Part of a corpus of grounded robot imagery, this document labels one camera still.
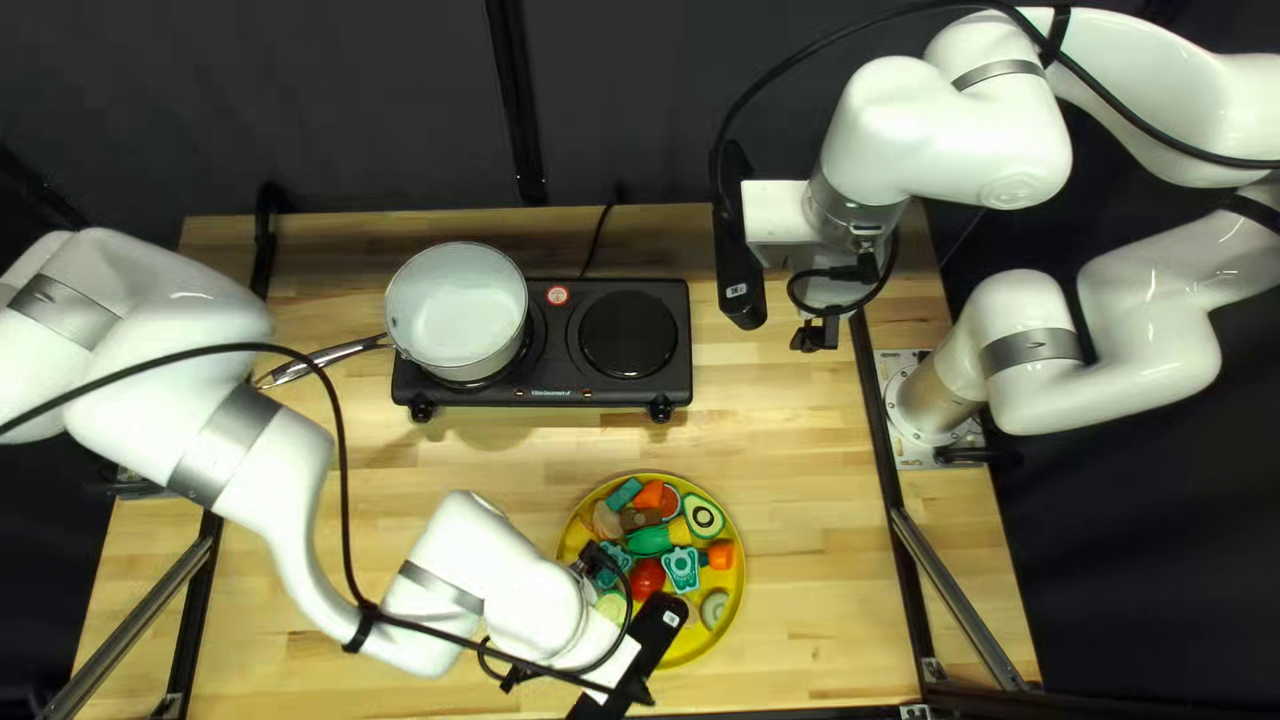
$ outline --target wooden table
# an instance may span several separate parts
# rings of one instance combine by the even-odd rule
[[[276,340],[312,350],[381,325],[381,292],[402,261],[453,238],[483,238],[530,275],[576,275],[599,208],[291,215],[270,306]],[[902,225],[902,261],[868,309],[877,348],[932,347],[950,319],[923,213]],[[242,281],[252,219],[189,218],[180,251]],[[668,425],[640,410],[447,409],[413,425],[389,400],[389,354],[333,368],[347,419],[357,577],[379,597],[442,495],[470,488],[504,507],[550,553],[575,503],[602,480],[654,468],[708,488],[744,536],[749,587],[732,632],[705,657],[659,673],[659,705],[635,714],[901,703],[918,697],[858,368],[787,348],[796,327],[781,279],[773,319],[744,332],[717,309],[705,205],[622,206],[590,277],[685,277],[692,300],[694,404]],[[276,357],[261,357],[260,368]],[[317,383],[270,391],[332,428]],[[908,509],[1029,679],[1038,678],[986,470],[902,475]],[[81,660],[191,542],[182,500],[118,503],[81,639]],[[338,587],[337,480],[315,542]],[[927,598],[932,589],[927,588]],[[99,691],[83,717],[145,716],[161,697],[180,602]],[[982,670],[936,598],[937,653],[952,676]],[[191,706],[193,717],[554,717],[577,692],[538,680],[507,696],[475,661],[421,680],[344,655],[284,594],[264,543],[228,525]]]

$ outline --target red sticker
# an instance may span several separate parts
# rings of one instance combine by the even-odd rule
[[[566,302],[568,302],[568,288],[562,284],[553,284],[552,287],[547,288],[547,302],[550,302],[557,307],[564,305]]]

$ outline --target black backdrop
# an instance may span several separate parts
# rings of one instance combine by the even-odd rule
[[[1276,53],[1277,22],[1274,3],[1190,3],[1170,28],[1219,51]],[[982,278],[1012,268],[1050,273],[1074,302],[1085,261],[1204,215],[1222,192],[1166,184],[1091,118],[1066,117],[1071,179],[1044,205],[983,217],[943,272],[954,313]],[[974,213],[931,211],[936,228]],[[942,254],[956,234],[936,238]],[[1025,456],[993,474],[1052,691],[1280,706],[1280,291],[1212,322],[1222,373],[1204,392],[1074,432],[996,438]]]
[[[707,145],[733,94],[804,41],[904,1],[527,3],[550,201],[603,202],[616,184],[639,202],[705,200]],[[1280,51],[1280,13],[1263,0],[1092,4],[1161,18],[1215,50]],[[186,215],[250,211],[266,177],[311,210],[517,204],[483,3],[142,5],[26,4],[0,29],[0,142],[95,222],[173,245]],[[844,78],[873,56],[919,53],[945,20],[824,55],[765,92],[737,138],[762,172],[806,173]],[[1069,287],[1089,258],[1212,204],[1144,177],[1068,114],[1071,183],[1039,209],[988,214],[945,272],[955,309],[1000,269],[1043,269]],[[946,252],[973,210],[929,211]],[[0,217],[5,261],[56,222],[4,192]],[[1275,310],[1268,293],[1216,314],[1225,368],[1201,396],[1005,438],[1028,457],[997,473],[997,491],[1052,689],[1280,703],[1267,662],[1280,634],[1267,573],[1280,538],[1280,460],[1267,452]],[[106,523],[97,465],[65,438],[5,448],[0,462],[12,489],[0,573],[38,597],[0,600],[14,641],[0,687],[56,687]]]

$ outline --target white robotic arm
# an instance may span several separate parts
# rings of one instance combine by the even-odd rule
[[[1019,12],[1047,33],[1051,8]],[[1275,55],[1216,55],[1144,20],[1082,8],[1073,9],[1062,51],[1190,145],[1280,158],[1271,132],[1280,124]],[[923,59],[881,58],[854,73],[809,181],[744,181],[748,246],[767,268],[865,268],[860,286],[847,273],[796,283],[810,307],[856,301],[878,288],[908,199],[1014,210],[1061,188],[1071,150],[1055,96],[1097,118],[1170,182],[1235,187],[1267,172],[1206,163],[1152,140],[1061,64],[1042,69],[1012,20],[983,12],[943,28]]]
[[[265,342],[271,320],[244,287],[186,258],[106,231],[51,233],[0,275],[0,421],[87,380],[173,352]],[[347,643],[361,611],[329,582],[312,529],[333,439],[246,384],[252,352],[210,355],[115,382],[28,421],[0,442],[64,428],[90,450],[137,470],[261,536],[285,591]],[[495,507],[449,493],[381,602],[388,615],[468,638],[480,619],[493,646],[557,669],[608,652],[618,628],[594,610],[591,584],[547,561]],[[460,647],[375,623],[360,652],[438,676]],[[623,646],[620,659],[634,647]],[[613,687],[626,662],[588,679]]]
[[[1051,8],[1018,12],[1048,33]],[[1080,8],[1061,50],[1139,118],[1190,146],[1280,158],[1280,56],[1216,55],[1144,20]],[[877,261],[860,265],[882,275],[911,196],[1000,210],[1042,202],[1070,172],[1055,96],[1169,182],[1247,187],[1231,208],[1085,265],[1078,288],[1100,356],[1093,365],[1083,364],[1052,279],[1016,270],[984,281],[938,351],[886,398],[891,420],[916,442],[951,443],[984,402],[1002,429],[1032,434],[1187,397],[1221,364],[1207,313],[1280,283],[1280,193],[1268,170],[1208,163],[1153,140],[1062,64],[1042,69],[1025,33],[996,12],[947,26],[923,59],[882,58],[854,73],[808,182],[742,182],[748,243],[765,265],[797,272],[870,254]],[[874,274],[861,286],[849,279],[796,284],[815,309],[877,290]]]

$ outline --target pot handle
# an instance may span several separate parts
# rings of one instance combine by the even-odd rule
[[[333,345],[323,350],[316,350],[308,357],[316,365],[321,368],[328,368],[339,360],[346,360],[352,355],[360,355],[361,352],[369,350],[384,350],[396,347],[387,340],[387,333],[378,333],[375,336],[364,337],[360,340],[353,340],[351,342],[344,342],[342,345]],[[288,382],[293,382],[298,378],[311,374],[311,368],[305,363],[298,360],[289,360],[288,363],[270,370],[261,378],[253,380],[253,387],[256,389],[266,389],[269,387],[280,386]]]

